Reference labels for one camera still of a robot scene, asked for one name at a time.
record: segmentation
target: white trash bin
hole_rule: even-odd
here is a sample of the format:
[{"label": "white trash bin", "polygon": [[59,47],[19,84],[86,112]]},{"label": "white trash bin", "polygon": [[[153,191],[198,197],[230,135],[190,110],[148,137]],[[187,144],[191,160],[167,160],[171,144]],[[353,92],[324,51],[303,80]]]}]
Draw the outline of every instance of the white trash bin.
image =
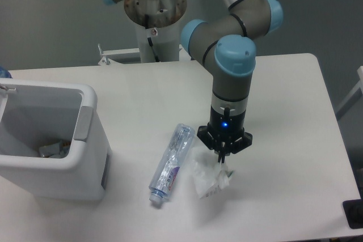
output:
[{"label": "white trash bin", "polygon": [[[96,106],[84,84],[0,79],[0,175],[36,196],[101,199],[112,151]],[[60,140],[64,158],[40,157]]]}]

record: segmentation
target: white table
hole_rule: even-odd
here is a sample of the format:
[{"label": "white table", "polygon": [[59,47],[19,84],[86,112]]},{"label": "white table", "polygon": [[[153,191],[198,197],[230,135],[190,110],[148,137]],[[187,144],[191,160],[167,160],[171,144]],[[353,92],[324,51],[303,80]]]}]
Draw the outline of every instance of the white table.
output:
[{"label": "white table", "polygon": [[[245,128],[251,147],[226,158],[231,186],[199,200],[190,169],[171,202],[148,185],[177,123],[209,119],[212,77],[195,61],[12,71],[86,83],[113,149],[100,202],[37,198],[0,179],[0,241],[289,241],[360,235],[342,202],[359,198],[316,58],[258,57]],[[194,150],[202,147],[196,138]]]}]

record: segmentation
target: plastic water bottle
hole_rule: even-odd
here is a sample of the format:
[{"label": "plastic water bottle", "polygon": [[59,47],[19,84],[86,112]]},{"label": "plastic water bottle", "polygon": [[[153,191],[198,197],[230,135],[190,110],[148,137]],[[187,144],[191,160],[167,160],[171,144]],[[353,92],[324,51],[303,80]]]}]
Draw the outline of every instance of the plastic water bottle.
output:
[{"label": "plastic water bottle", "polygon": [[149,200],[156,206],[162,204],[163,199],[168,199],[176,175],[182,166],[188,150],[192,144],[195,131],[184,124],[178,124],[161,159],[149,189],[151,195]]},{"label": "plastic water bottle", "polygon": [[0,66],[0,78],[10,78],[11,79],[11,74],[9,71],[7,71],[6,69],[2,68]]}]

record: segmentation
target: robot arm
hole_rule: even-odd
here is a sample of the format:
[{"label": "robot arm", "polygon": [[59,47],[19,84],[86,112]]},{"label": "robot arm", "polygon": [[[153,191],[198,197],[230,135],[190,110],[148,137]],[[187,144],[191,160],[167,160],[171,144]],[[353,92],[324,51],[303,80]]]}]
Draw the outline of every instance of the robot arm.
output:
[{"label": "robot arm", "polygon": [[255,68],[256,47],[251,39],[278,28],[283,12],[276,0],[224,0],[230,14],[208,24],[189,22],[181,43],[189,55],[213,76],[210,119],[198,137],[218,154],[218,162],[252,144],[244,131],[248,94]]},{"label": "robot arm", "polygon": [[[107,4],[119,1],[104,0]],[[228,16],[210,24],[193,20],[181,32],[184,49],[213,76],[209,123],[199,127],[197,135],[209,149],[215,150],[218,162],[222,163],[225,156],[236,154],[252,144],[252,135],[243,127],[255,68],[256,47],[251,39],[275,30],[283,21],[282,8],[276,0],[224,2],[230,12]],[[135,23],[145,28],[174,24],[183,16],[186,5],[185,0],[145,0],[144,3],[127,0],[125,11]],[[166,3],[174,9],[164,9]]]}]

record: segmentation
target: plastic bag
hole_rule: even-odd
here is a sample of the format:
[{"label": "plastic bag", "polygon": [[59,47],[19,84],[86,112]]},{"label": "plastic bag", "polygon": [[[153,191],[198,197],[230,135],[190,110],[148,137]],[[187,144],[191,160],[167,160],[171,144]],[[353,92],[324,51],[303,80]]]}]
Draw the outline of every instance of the plastic bag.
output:
[{"label": "plastic bag", "polygon": [[226,163],[218,163],[218,155],[205,147],[193,149],[192,167],[199,199],[213,196],[230,185],[233,171],[228,170]]}]

